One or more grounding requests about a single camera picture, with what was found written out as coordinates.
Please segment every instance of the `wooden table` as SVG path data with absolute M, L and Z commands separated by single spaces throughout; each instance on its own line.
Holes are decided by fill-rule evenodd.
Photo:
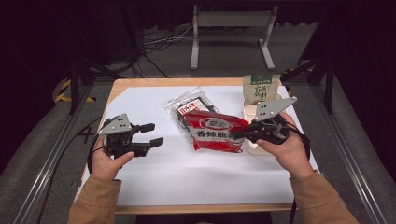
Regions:
M 107 101 L 106 105 L 106 111 L 109 108 L 109 104 L 112 102 L 116 102 L 116 97 L 120 96 L 123 92 L 128 91 L 129 88 L 133 87 L 134 88 L 141 88 L 141 87 L 189 87 L 191 86 L 191 89 L 197 86 L 203 86 L 203 87 L 210 87 L 210 86 L 224 86 L 224 88 L 229 87 L 232 88 L 233 86 L 235 87 L 240 87 L 242 86 L 242 78 L 237 77 L 237 78 L 141 78 L 141 79 L 118 79 L 114 82 L 113 88 L 111 90 L 111 93 L 109 94 L 109 98 Z M 152 149 L 146 158 L 143 158 L 141 160 L 144 160 L 142 163 L 148 161 L 148 159 L 154 158 L 154 153 L 161 151 L 160 149 L 154 148 Z M 125 172 L 125 169 L 129 169 L 128 167 L 125 167 L 122 169 L 123 172 Z M 275 172 L 283 172 L 284 170 L 279 168 L 279 170 L 275 170 Z M 126 185 L 131 186 L 131 188 L 136 187 L 136 182 L 140 182 L 140 180 L 136 180 L 134 184 L 128 183 L 125 181 L 125 175 L 124 176 L 118 176 L 120 179 L 123 181 L 123 186 L 125 188 Z M 86 180 L 88 178 L 88 172 L 85 172 L 85 175 L 83 176 L 83 182 L 84 179 Z M 287 176 L 282 175 L 282 179 L 285 180 L 285 182 L 282 182 L 282 185 L 288 187 L 290 186 L 289 180 Z M 277 192 L 276 195 L 282 195 L 282 192 Z M 122 200 L 124 196 L 122 196 L 122 190 L 121 194 L 119 197 L 119 202 Z M 226 204 L 226 203 L 221 203 L 221 204 L 182 204 L 182 205 L 119 205 L 116 209 L 116 214 L 191 214 L 191 213 L 232 213 L 232 212 L 262 212 L 262 211 L 281 211 L 281 210 L 290 210 L 291 208 L 291 200 L 289 203 L 233 203 L 233 204 Z

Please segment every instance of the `gray floor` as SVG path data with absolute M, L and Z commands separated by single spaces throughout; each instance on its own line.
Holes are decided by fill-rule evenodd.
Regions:
M 297 66 L 296 62 L 315 27 L 316 25 L 313 24 L 274 28 L 269 49 L 276 66 L 275 71 L 266 69 L 258 47 L 257 40 L 263 35 L 262 31 L 252 28 L 240 35 L 223 30 L 207 30 L 200 36 L 200 61 L 196 71 L 190 70 L 190 40 L 177 43 L 165 51 L 152 52 L 148 56 L 165 74 L 172 77 L 241 77 L 246 74 L 281 74 L 284 70 Z M 144 77 L 162 77 L 145 58 L 139 58 L 139 63 Z M 122 74 L 126 77 L 132 76 L 130 70 Z M 294 108 L 305 133 L 311 139 L 312 151 L 318 166 L 339 191 L 358 221 L 372 223 L 339 153 L 339 146 L 332 135 L 325 113 L 320 109 L 320 103 L 316 100 L 312 88 L 302 80 L 304 80 L 304 75 L 286 84 L 290 85 L 292 94 L 299 98 Z M 59 87 L 54 90 L 54 95 L 58 91 Z M 68 139 L 71 139 L 91 120 L 102 115 L 110 91 L 111 81 L 108 78 L 98 78 L 90 93 L 90 96 L 97 97 L 97 101 L 84 104 Z M 375 149 L 337 80 L 334 83 L 332 105 L 333 117 L 346 138 L 385 220 L 388 223 L 394 223 L 396 220 L 393 212 L 393 208 L 396 207 L 395 183 L 376 156 Z M 57 103 L 26 137 L 8 168 L 0 176 L 0 191 L 2 192 L 0 223 L 11 223 L 18 214 L 68 118 L 69 109 L 69 103 Z M 95 122 L 92 129 L 97 130 L 97 126 L 98 122 Z M 84 143 L 84 140 L 85 136 L 78 136 L 65 151 L 56 172 L 41 223 L 67 222 L 68 209 L 76 194 L 76 191 L 69 188 L 69 185 L 79 180 L 82 175 L 92 136 L 87 143 Z M 35 223 L 43 196 L 44 194 L 30 217 L 31 223 Z M 289 212 L 274 212 L 271 215 L 273 223 L 288 222 Z M 134 223 L 134 216 L 117 216 L 117 223 Z M 295 223 L 303 223 L 299 215 Z

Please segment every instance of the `red package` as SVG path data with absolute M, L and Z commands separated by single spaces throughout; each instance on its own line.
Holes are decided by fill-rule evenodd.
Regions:
M 207 148 L 227 152 L 242 152 L 245 138 L 230 133 L 245 132 L 248 122 L 235 116 L 206 111 L 191 111 L 184 115 L 195 150 Z

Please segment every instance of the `metal frame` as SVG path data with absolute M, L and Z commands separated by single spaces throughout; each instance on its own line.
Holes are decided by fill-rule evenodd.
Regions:
M 199 11 L 198 6 L 194 6 L 192 28 L 193 41 L 191 52 L 191 70 L 198 69 L 199 55 L 199 26 L 262 26 L 265 27 L 265 37 L 259 39 L 259 45 L 262 49 L 262 56 L 268 70 L 274 70 L 274 62 L 268 49 L 268 42 L 274 27 L 278 6 L 271 11 Z
M 378 203 L 376 202 L 374 195 L 367 184 L 366 178 L 361 172 L 358 163 L 355 161 L 355 158 L 353 157 L 353 154 L 347 144 L 347 140 L 342 135 L 342 132 L 338 127 L 337 121 L 333 115 L 328 113 L 327 106 L 323 104 L 321 99 L 323 99 L 324 96 L 320 90 L 320 87 L 311 86 L 311 90 L 332 130 L 332 135 L 334 136 L 338 145 L 338 151 L 344 164 L 346 165 L 357 192 L 361 196 L 361 200 L 370 216 L 370 219 L 373 223 L 388 223 L 385 220 L 384 215 L 382 214 L 381 209 L 379 208 Z
M 85 86 L 81 92 L 79 101 L 84 102 L 91 92 L 92 86 Z M 73 124 L 76 122 L 79 112 L 81 111 L 84 103 L 78 104 L 74 114 L 69 115 L 64 126 L 62 127 L 61 133 L 56 140 L 54 146 L 52 147 L 47 160 L 45 161 L 41 171 L 38 173 L 35 183 L 33 184 L 28 196 L 26 197 L 20 212 L 14 219 L 14 224 L 28 223 L 30 216 L 32 215 L 35 206 L 40 199 L 42 192 L 44 191 L 50 177 L 53 175 L 54 168 L 57 160 L 62 156 L 62 151 L 66 147 L 67 139 L 69 137 L 70 131 Z

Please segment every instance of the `metal stand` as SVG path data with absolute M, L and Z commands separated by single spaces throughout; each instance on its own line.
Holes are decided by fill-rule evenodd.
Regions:
M 92 71 L 90 67 L 97 69 L 103 74 L 113 77 L 114 79 L 122 78 L 117 73 L 114 73 L 101 64 L 95 63 L 88 58 L 85 57 L 76 57 L 75 60 L 71 64 L 71 72 L 70 72 L 70 80 L 71 80 L 71 91 L 72 91 L 72 107 L 70 109 L 69 114 L 72 115 L 76 108 L 78 107 L 78 77 L 82 80 L 82 84 L 84 86 L 93 85 L 95 78 L 93 77 Z
M 308 63 L 305 63 L 291 72 L 282 75 L 280 80 L 282 82 L 301 74 L 304 70 L 315 66 L 311 75 L 308 77 L 309 85 L 318 85 L 320 81 L 326 76 L 326 86 L 324 93 L 324 104 L 326 105 L 329 114 L 332 114 L 332 84 L 334 79 L 334 65 L 330 58 L 317 58 Z
M 271 11 L 198 11 L 198 6 L 194 6 L 193 12 L 193 31 L 191 70 L 198 69 L 199 54 L 199 26 L 263 26 L 266 27 L 264 39 L 259 39 L 262 55 L 268 70 L 274 70 L 274 62 L 268 50 L 268 41 L 276 18 L 277 7 Z

